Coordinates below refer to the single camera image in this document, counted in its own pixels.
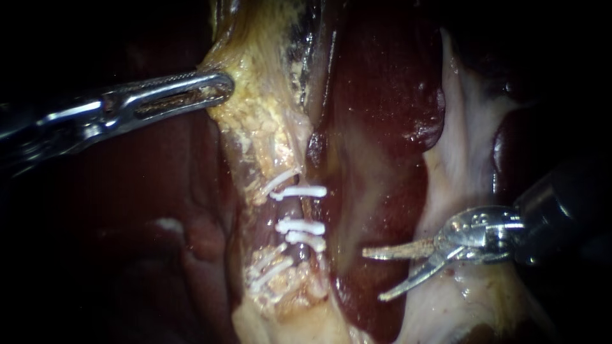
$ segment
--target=surgical instrument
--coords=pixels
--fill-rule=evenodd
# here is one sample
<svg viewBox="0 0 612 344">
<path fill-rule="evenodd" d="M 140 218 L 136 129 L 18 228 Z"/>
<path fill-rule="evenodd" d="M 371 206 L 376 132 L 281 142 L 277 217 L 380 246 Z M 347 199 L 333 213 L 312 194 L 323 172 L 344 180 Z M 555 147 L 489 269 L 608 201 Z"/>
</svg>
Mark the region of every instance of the surgical instrument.
<svg viewBox="0 0 612 344">
<path fill-rule="evenodd" d="M 428 280 L 454 261 L 533 265 L 600 234 L 609 176 L 603 155 L 586 155 L 558 166 L 524 192 L 513 206 L 480 206 L 452 216 L 433 238 L 392 247 L 364 248 L 362 256 L 426 258 L 381 301 Z"/>
<path fill-rule="evenodd" d="M 189 111 L 234 89 L 218 71 L 193 71 L 83 92 L 49 104 L 0 104 L 0 174 L 17 176 L 60 155 Z"/>
</svg>

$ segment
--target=dark background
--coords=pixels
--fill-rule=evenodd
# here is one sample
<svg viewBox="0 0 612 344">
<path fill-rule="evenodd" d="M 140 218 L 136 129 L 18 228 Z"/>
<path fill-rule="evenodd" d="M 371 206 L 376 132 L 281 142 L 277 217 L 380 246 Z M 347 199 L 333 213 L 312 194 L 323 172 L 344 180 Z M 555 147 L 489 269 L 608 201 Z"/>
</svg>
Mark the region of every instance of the dark background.
<svg viewBox="0 0 612 344">
<path fill-rule="evenodd" d="M 544 170 L 566 155 L 606 151 L 610 111 L 604 51 L 609 30 L 604 11 L 592 3 L 492 3 L 438 1 L 424 7 L 455 33 L 458 48 L 469 57 L 467 64 L 490 76 L 517 71 L 521 93 L 516 96 L 544 100 L 547 115 L 532 134 L 548 144 L 526 149 L 523 161 Z M 207 1 L 3 6 L 0 103 L 187 71 L 210 46 Z M 104 342 L 94 324 L 103 300 L 74 287 L 79 276 L 73 272 L 87 266 L 81 266 L 70 249 L 56 249 L 69 247 L 70 238 L 6 223 L 8 217 L 14 221 L 37 216 L 28 209 L 7 213 L 12 183 L 4 181 L 0 189 L 2 281 L 8 288 L 3 308 L 11 318 L 4 335 Z M 23 198 L 36 197 L 39 191 L 25 187 L 20 192 Z M 566 342 L 609 336 L 610 241 L 609 236 L 597 240 L 545 267 L 519 267 Z"/>
</svg>

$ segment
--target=white suture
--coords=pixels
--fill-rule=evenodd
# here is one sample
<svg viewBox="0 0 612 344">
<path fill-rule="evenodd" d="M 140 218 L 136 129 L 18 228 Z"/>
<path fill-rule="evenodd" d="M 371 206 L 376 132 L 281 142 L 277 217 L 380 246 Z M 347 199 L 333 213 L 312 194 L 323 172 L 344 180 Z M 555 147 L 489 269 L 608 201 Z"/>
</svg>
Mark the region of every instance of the white suture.
<svg viewBox="0 0 612 344">
<path fill-rule="evenodd" d="M 283 253 L 283 251 L 285 251 L 287 247 L 287 243 L 282 243 L 276 246 L 276 248 L 272 252 L 270 252 L 270 254 L 266 255 L 252 267 L 253 270 L 261 271 L 263 268 L 268 266 L 270 262 L 272 262 L 272 260 L 275 259 L 279 254 Z"/>
<path fill-rule="evenodd" d="M 290 231 L 285 236 L 285 240 L 290 244 L 304 243 L 319 253 L 325 251 L 325 240 L 319 236 L 313 236 L 309 233 Z"/>
<path fill-rule="evenodd" d="M 265 197 L 265 195 L 271 193 L 271 191 L 274 190 L 277 186 L 279 186 L 285 180 L 291 178 L 294 175 L 296 175 L 296 171 L 293 171 L 291 169 L 279 174 L 278 176 L 274 177 L 273 180 L 270 180 L 270 183 L 267 183 L 263 187 L 263 189 L 261 189 L 261 194 Z"/>
<path fill-rule="evenodd" d="M 282 201 L 285 197 L 305 196 L 305 197 L 324 197 L 327 195 L 327 188 L 323 186 L 289 186 L 281 192 L 271 192 L 270 197 L 275 201 Z"/>
<path fill-rule="evenodd" d="M 274 226 L 276 231 L 281 234 L 287 234 L 288 231 L 300 231 L 307 232 L 314 235 L 323 235 L 325 233 L 325 225 L 321 222 L 306 221 L 304 219 L 290 220 L 285 218 L 280 220 L 279 223 Z"/>
<path fill-rule="evenodd" d="M 272 269 L 268 270 L 261 278 L 253 281 L 251 284 L 251 289 L 254 292 L 257 292 L 261 289 L 261 287 L 266 284 L 272 277 L 278 275 L 283 270 L 293 265 L 293 258 L 285 257 L 280 263 L 276 264 Z"/>
</svg>

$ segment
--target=metal forceps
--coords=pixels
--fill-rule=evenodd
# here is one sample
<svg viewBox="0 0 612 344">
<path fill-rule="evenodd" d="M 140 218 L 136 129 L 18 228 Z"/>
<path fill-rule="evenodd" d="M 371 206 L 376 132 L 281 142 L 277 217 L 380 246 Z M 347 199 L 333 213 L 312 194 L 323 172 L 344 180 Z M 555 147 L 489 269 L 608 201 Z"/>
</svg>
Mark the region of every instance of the metal forceps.
<svg viewBox="0 0 612 344">
<path fill-rule="evenodd" d="M 217 106 L 234 91 L 225 73 L 193 71 L 83 92 L 48 104 L 0 104 L 0 175 L 162 119 Z"/>
<path fill-rule="evenodd" d="M 426 258 L 406 280 L 378 297 L 390 301 L 452 262 L 494 264 L 512 259 L 515 241 L 523 227 L 514 208 L 482 206 L 452 216 L 433 238 L 399 246 L 364 248 L 362 256 L 380 260 Z"/>
</svg>

